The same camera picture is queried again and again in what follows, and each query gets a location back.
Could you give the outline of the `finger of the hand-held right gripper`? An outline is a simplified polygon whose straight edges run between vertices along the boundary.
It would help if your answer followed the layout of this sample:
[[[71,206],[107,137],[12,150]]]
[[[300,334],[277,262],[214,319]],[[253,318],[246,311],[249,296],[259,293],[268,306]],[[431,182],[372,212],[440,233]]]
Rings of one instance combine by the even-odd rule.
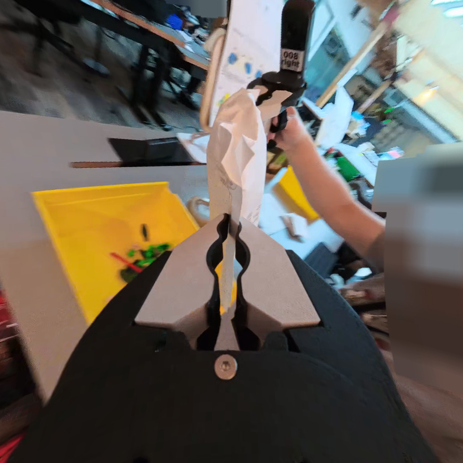
[[[256,107],[259,109],[262,120],[271,120],[277,117],[281,111],[286,107],[287,101],[292,98],[292,93],[286,90],[275,90],[264,99],[264,94],[258,96],[256,100]]]

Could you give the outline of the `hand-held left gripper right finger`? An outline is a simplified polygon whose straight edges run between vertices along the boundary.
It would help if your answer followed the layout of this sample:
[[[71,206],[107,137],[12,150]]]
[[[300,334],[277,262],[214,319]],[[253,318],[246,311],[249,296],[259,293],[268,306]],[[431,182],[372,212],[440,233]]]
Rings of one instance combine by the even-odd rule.
[[[283,246],[245,218],[235,245],[241,271],[231,325],[239,349],[260,349],[269,334],[321,323]]]

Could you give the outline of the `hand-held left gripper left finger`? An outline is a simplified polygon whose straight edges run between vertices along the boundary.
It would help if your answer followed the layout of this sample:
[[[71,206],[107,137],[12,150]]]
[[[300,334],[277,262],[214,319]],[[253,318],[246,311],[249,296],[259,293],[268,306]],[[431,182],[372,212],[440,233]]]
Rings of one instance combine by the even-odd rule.
[[[214,349],[221,325],[217,266],[230,215],[225,213],[174,247],[135,323],[183,333],[192,349]]]

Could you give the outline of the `white paper bag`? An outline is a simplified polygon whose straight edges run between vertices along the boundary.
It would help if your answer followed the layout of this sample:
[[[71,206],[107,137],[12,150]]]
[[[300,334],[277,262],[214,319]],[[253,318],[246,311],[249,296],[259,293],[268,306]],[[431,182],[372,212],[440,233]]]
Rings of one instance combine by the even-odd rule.
[[[240,89],[220,107],[206,151],[210,218],[227,214],[219,294],[232,305],[235,237],[240,218],[258,225],[267,162],[267,136],[256,106],[260,88]]]

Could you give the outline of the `yellow plastic bin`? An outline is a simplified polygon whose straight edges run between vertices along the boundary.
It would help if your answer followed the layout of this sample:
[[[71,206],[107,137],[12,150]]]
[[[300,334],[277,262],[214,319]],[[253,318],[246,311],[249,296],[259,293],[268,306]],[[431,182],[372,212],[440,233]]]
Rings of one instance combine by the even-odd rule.
[[[135,318],[175,246],[199,230],[167,182],[50,190],[33,193],[87,326],[110,300],[109,322],[118,316],[128,324]],[[162,254],[133,281],[119,276],[123,265],[109,256],[143,245],[140,226],[147,224],[150,241],[168,243]]]
[[[289,166],[274,186],[274,192],[289,212],[304,217],[309,223],[320,219],[306,199],[300,183]]]

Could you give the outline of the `person's right forearm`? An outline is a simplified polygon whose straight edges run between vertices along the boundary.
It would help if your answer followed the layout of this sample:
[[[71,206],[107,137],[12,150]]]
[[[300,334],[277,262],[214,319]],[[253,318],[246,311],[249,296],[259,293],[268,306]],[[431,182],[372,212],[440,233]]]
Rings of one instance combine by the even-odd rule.
[[[310,138],[284,150],[310,206],[375,272],[383,273],[385,219],[353,198]]]

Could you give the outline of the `grey desk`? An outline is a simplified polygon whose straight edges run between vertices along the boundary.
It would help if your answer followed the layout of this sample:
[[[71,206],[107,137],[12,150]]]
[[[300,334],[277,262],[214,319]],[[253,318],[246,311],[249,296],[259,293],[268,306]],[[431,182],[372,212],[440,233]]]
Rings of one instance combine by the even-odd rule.
[[[38,395],[51,396],[87,329],[31,192],[167,181],[182,200],[207,198],[206,166],[74,169],[115,162],[108,138],[164,137],[147,126],[101,124],[1,111],[1,284],[16,321]]]

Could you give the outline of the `person's right hand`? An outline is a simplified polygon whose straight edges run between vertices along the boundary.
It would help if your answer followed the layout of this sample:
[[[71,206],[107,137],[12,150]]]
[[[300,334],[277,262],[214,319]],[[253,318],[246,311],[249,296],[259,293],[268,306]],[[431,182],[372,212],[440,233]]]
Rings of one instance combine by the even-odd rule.
[[[306,131],[304,124],[295,107],[286,109],[286,126],[278,132],[269,132],[267,141],[274,141],[289,157],[297,154],[306,154],[317,149],[314,140]]]

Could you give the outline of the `white instruction poster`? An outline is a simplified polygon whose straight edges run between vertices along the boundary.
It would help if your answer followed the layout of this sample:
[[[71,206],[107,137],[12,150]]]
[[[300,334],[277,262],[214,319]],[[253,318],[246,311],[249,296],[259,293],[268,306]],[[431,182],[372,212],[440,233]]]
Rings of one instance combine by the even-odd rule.
[[[234,0],[228,22],[207,40],[210,63],[200,105],[209,132],[220,106],[235,92],[280,66],[282,0]]]

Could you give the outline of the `pile of green toy bricks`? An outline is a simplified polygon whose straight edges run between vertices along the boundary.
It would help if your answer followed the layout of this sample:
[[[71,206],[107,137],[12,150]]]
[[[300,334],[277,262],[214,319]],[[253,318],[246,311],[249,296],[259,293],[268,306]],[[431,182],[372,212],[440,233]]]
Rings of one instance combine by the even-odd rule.
[[[127,284],[133,281],[162,254],[171,250],[171,245],[168,243],[157,245],[151,243],[147,224],[140,226],[140,233],[143,245],[133,245],[124,256],[116,252],[109,254],[111,258],[123,265],[123,268],[119,270],[119,276]]]

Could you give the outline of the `wooden background table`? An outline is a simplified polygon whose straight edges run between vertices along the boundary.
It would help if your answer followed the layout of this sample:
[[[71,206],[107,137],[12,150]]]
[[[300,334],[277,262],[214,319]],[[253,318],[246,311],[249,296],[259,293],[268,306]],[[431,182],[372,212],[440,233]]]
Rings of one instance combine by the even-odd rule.
[[[191,95],[205,81],[209,58],[199,45],[189,50],[185,36],[168,24],[151,22],[144,16],[125,8],[116,1],[91,1],[96,9],[109,15],[119,24],[125,24],[127,37],[142,45],[138,61],[132,72],[132,90],[127,98],[136,114],[145,124],[154,122],[164,131],[172,131],[158,113],[163,83],[168,84],[178,101],[185,100],[187,107],[196,109]]]

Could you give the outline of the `red storage bin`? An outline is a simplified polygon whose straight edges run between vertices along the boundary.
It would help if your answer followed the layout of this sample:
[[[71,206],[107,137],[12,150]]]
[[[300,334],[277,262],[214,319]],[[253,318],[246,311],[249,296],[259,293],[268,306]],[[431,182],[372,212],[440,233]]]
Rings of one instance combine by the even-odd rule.
[[[11,321],[11,315],[8,309],[6,298],[0,293],[0,322],[1,326],[6,325],[7,322]],[[9,438],[6,443],[0,446],[0,462],[7,463],[11,454],[15,451],[21,441],[24,439],[26,431],[17,433],[15,436]]]

